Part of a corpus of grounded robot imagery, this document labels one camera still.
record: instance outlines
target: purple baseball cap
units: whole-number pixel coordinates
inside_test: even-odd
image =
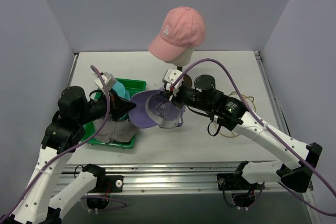
[[[161,96],[161,92],[162,90],[143,91],[131,98],[136,107],[128,115],[136,127],[146,129],[158,125],[160,128],[171,129],[183,125],[185,107],[178,108],[168,98]]]

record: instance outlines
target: pink baseball cap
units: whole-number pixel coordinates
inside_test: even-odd
[[[199,46],[204,39],[203,17],[191,7],[180,6],[168,12],[148,51],[160,60],[171,61],[186,48]]]

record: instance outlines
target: pink cap brim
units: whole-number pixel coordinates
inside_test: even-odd
[[[175,59],[185,49],[186,47],[177,47],[169,44],[160,37],[160,34],[158,34],[152,43],[148,46],[148,51],[163,61],[171,61]]]

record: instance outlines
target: purple cap brim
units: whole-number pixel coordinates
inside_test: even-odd
[[[159,92],[162,92],[162,90],[142,91],[132,96],[131,102],[135,103],[136,107],[128,112],[128,116],[136,127],[146,129],[157,126],[157,123],[148,116],[145,106],[147,99]]]

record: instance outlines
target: cap logo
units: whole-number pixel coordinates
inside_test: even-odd
[[[168,37],[168,35],[169,35],[169,25],[167,25],[166,28],[163,30],[163,35]]]

